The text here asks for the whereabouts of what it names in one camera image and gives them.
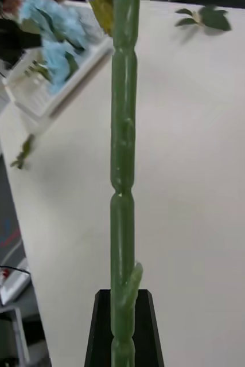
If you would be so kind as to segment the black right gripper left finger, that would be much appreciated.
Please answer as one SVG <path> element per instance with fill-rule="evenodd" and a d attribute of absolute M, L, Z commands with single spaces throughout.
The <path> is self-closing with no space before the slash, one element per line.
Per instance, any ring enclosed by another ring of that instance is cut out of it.
<path fill-rule="evenodd" d="M 110 290 L 95 294 L 84 366 L 111 366 Z"/>

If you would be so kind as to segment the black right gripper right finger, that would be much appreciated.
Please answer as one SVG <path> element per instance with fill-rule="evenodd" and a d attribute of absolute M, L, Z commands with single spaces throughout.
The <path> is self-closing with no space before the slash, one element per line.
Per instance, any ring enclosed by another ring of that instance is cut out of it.
<path fill-rule="evenodd" d="M 165 366 L 153 297 L 140 289 L 135 304 L 135 366 Z"/>

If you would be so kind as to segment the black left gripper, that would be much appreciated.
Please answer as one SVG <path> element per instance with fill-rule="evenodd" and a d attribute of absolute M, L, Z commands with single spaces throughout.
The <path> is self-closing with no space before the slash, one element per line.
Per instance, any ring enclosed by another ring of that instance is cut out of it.
<path fill-rule="evenodd" d="M 16 22 L 0 18 L 0 60 L 12 68 L 28 49 L 41 46 L 41 37 L 23 31 Z"/>

